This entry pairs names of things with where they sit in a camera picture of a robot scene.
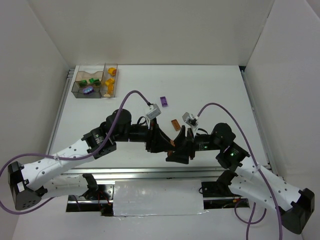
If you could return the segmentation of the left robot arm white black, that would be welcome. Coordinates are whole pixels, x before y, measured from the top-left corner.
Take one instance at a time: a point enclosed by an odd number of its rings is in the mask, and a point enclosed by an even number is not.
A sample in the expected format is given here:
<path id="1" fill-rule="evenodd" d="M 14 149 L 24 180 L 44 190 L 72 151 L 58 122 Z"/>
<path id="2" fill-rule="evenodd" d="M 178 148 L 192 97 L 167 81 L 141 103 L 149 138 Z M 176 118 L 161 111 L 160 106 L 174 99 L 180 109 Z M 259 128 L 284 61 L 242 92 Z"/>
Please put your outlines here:
<path id="1" fill-rule="evenodd" d="M 173 140 L 159 128 L 155 118 L 147 125 L 131 122 L 132 115 L 128 110 L 115 110 L 99 127 L 53 157 L 28 164 L 10 163 L 7 167 L 8 182 L 15 209 L 25 211 L 41 200 L 65 195 L 86 200 L 96 198 L 100 189 L 92 174 L 66 176 L 64 173 L 112 153 L 118 142 L 145 143 L 145 149 L 150 153 L 174 150 Z"/>

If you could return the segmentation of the small green lego brick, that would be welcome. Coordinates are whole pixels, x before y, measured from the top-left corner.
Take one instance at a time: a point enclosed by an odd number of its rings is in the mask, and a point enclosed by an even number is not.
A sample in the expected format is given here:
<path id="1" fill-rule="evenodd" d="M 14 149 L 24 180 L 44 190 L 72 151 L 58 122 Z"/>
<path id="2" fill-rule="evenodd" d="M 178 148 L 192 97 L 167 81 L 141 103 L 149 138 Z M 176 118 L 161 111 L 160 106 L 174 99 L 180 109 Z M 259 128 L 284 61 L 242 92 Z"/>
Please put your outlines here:
<path id="1" fill-rule="evenodd" d="M 90 82 L 91 84 L 100 84 L 99 78 L 90 78 L 90 79 L 89 79 L 89 82 Z"/>

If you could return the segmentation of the orange lego brick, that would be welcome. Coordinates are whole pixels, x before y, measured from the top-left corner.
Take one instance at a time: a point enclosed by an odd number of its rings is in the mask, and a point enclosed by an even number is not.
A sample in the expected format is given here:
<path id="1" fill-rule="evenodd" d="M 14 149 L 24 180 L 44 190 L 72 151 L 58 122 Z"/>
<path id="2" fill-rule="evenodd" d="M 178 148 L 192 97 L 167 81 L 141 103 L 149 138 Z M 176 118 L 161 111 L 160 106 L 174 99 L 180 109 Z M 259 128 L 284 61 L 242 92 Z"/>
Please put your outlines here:
<path id="1" fill-rule="evenodd" d="M 108 74 L 109 74 L 110 76 L 115 76 L 116 73 L 117 73 L 117 69 L 114 68 L 114 67 L 110 67 L 110 68 L 108 68 L 107 72 L 108 72 Z"/>

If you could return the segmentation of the purple lego plate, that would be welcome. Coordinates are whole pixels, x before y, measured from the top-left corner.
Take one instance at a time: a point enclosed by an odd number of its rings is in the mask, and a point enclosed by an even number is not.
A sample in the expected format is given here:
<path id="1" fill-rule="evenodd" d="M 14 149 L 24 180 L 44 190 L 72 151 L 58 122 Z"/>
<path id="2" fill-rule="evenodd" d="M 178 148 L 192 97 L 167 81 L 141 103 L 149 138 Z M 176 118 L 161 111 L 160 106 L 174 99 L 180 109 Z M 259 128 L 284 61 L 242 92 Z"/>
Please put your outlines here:
<path id="1" fill-rule="evenodd" d="M 167 102 L 167 98 L 165 96 L 161 96 L 160 97 L 160 102 L 161 102 L 161 106 L 163 108 L 168 107 L 168 102 Z"/>

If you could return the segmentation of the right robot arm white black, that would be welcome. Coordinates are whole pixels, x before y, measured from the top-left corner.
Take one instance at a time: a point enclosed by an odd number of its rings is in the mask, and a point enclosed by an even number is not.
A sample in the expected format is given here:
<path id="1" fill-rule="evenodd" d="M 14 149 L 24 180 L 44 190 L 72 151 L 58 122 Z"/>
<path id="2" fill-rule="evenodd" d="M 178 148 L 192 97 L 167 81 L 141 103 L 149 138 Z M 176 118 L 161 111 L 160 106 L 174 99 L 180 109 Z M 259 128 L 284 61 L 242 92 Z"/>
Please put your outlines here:
<path id="1" fill-rule="evenodd" d="M 301 234 L 315 210 L 315 194 L 300 189 L 255 163 L 253 156 L 235 143 L 226 123 L 218 123 L 211 134 L 194 135 L 189 129 L 181 145 L 170 151 L 167 162 L 188 164 L 198 151 L 218 150 L 218 163 L 225 169 L 218 178 L 223 188 L 280 214 L 281 224 Z"/>

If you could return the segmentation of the brown lego tile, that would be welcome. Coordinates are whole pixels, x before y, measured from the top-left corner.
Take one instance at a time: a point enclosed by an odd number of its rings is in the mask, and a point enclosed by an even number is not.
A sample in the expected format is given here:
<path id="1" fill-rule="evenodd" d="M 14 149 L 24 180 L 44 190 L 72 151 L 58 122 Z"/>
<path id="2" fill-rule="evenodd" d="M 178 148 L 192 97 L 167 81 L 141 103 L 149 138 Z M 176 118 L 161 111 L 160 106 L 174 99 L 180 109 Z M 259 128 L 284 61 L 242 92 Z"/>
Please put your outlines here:
<path id="1" fill-rule="evenodd" d="M 175 131 L 180 131 L 181 126 L 180 126 L 180 124 L 179 124 L 177 119 L 171 120 L 171 124 L 172 124 L 172 126 L 173 126 Z"/>

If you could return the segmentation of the green curved lego brick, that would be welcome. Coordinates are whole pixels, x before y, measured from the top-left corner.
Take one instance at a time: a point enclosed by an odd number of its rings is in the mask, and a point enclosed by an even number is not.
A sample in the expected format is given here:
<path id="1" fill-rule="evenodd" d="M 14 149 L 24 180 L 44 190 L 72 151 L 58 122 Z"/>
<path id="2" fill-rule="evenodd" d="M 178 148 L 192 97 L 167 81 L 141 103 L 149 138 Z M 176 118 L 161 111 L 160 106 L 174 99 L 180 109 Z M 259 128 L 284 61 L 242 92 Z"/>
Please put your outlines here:
<path id="1" fill-rule="evenodd" d="M 86 87 L 87 85 L 88 85 L 88 82 L 87 82 L 87 80 L 81 80 L 81 81 L 79 81 L 78 82 L 78 85 L 81 87 L 81 88 L 84 88 L 84 87 Z"/>

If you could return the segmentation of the purple round lego piece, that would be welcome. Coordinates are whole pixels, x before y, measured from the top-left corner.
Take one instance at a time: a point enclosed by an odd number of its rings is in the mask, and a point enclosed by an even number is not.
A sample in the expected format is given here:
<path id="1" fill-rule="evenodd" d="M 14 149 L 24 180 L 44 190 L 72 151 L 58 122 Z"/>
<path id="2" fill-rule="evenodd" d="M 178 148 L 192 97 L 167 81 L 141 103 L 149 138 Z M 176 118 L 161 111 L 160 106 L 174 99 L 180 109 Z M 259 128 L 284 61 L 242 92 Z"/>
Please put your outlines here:
<path id="1" fill-rule="evenodd" d="M 94 92 L 94 88 L 92 86 L 88 86 L 88 87 L 85 87 L 83 90 L 82 90 L 82 93 L 84 95 L 90 95 Z"/>

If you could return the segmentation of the yellow green lego stack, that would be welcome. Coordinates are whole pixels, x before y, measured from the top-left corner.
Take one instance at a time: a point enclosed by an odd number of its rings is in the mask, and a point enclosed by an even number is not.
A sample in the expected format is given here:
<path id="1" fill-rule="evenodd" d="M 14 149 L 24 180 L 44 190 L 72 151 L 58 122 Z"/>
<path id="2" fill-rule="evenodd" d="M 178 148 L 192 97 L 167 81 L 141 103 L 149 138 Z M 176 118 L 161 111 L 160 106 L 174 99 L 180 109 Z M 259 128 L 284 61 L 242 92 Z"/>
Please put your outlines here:
<path id="1" fill-rule="evenodd" d="M 112 95 L 114 92 L 114 84 L 109 84 L 107 86 L 107 94 Z"/>

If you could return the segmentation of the yellow lego brick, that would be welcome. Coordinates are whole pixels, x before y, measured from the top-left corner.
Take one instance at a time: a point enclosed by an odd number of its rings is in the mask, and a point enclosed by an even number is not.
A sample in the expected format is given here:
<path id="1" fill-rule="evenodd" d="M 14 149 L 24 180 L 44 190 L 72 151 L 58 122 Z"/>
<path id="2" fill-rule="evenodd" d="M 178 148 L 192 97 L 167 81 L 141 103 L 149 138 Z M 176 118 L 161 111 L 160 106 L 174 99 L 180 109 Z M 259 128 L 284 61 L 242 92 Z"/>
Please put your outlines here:
<path id="1" fill-rule="evenodd" d="M 115 83 L 114 78 L 109 78 L 108 80 L 105 81 L 106 86 L 113 85 L 114 83 Z"/>

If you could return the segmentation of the brown lego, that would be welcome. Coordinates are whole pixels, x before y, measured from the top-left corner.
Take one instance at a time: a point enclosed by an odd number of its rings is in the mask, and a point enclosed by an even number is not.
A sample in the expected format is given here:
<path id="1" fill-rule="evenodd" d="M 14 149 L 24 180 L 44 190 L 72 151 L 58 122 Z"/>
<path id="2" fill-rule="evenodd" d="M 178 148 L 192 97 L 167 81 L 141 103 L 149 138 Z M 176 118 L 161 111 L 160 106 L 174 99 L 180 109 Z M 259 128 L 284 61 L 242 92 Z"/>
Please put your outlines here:
<path id="1" fill-rule="evenodd" d="M 167 152 L 168 155 L 171 155 L 176 149 L 175 142 L 172 139 L 170 140 L 170 144 L 171 144 L 171 149 Z"/>

